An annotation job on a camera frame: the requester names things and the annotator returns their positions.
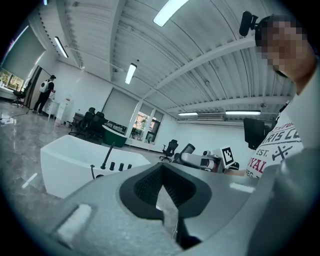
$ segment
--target vent grille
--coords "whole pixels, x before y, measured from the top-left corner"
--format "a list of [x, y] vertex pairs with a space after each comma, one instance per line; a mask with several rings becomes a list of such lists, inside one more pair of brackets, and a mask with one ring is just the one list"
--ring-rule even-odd
[[201, 121], [224, 121], [224, 115], [221, 113], [199, 113], [197, 120]]

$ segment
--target white wall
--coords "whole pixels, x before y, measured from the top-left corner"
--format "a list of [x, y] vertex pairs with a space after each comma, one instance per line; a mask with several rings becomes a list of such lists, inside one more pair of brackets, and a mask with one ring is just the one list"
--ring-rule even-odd
[[245, 142], [245, 130], [243, 128], [179, 123], [175, 139], [179, 144], [175, 150], [176, 153], [182, 151], [188, 143], [194, 145], [194, 154], [200, 156], [205, 150], [230, 146], [233, 158], [239, 163], [240, 170], [247, 167], [250, 157], [254, 154], [254, 150], [248, 148], [248, 143]]
[[155, 138], [154, 150], [162, 152], [164, 145], [168, 146], [171, 140], [177, 140], [177, 133], [179, 132], [179, 123], [169, 114], [164, 114], [158, 133]]
[[113, 88], [108, 81], [61, 61], [56, 62], [53, 74], [54, 100], [63, 103], [70, 98], [64, 121], [72, 122], [76, 112], [85, 114], [90, 107], [102, 111]]

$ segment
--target white counter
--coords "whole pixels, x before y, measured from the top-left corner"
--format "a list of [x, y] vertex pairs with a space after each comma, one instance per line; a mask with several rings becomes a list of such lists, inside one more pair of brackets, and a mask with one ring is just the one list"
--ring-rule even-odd
[[17, 96], [14, 95], [13, 90], [8, 89], [6, 87], [2, 87], [2, 86], [0, 86], [0, 97], [9, 99], [9, 100], [17, 99]]
[[123, 171], [130, 172], [132, 168], [148, 165], [150, 162], [138, 153], [127, 152], [113, 148], [106, 162], [105, 169], [101, 165], [109, 151], [109, 147], [97, 145], [83, 139], [65, 135], [40, 150], [42, 176], [46, 192], [56, 197], [65, 198], [86, 183], [94, 176], [119, 173], [120, 164]]

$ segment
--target white cabinet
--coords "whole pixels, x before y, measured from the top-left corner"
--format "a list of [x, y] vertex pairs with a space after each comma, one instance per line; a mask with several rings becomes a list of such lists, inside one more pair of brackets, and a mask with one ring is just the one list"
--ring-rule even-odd
[[48, 115], [56, 115], [58, 111], [59, 104], [54, 100], [48, 98], [45, 105], [43, 106], [42, 111], [47, 113]]

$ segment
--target gray floor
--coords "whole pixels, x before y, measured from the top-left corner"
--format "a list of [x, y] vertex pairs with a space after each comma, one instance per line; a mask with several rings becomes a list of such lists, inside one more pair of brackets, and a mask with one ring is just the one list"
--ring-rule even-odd
[[[46, 193], [40, 149], [67, 135], [70, 129], [64, 125], [55, 126], [55, 121], [48, 121], [48, 116], [36, 115], [31, 111], [25, 114], [27, 111], [27, 108], [17, 108], [0, 101], [0, 181], [14, 210], [40, 227], [48, 208], [61, 200]], [[139, 153], [151, 163], [159, 161], [160, 154], [157, 153], [132, 147], [123, 147], [122, 150]], [[28, 179], [35, 174], [35, 178], [25, 187]], [[172, 234], [178, 211], [164, 188], [159, 193], [157, 205], [164, 212], [165, 228]]]

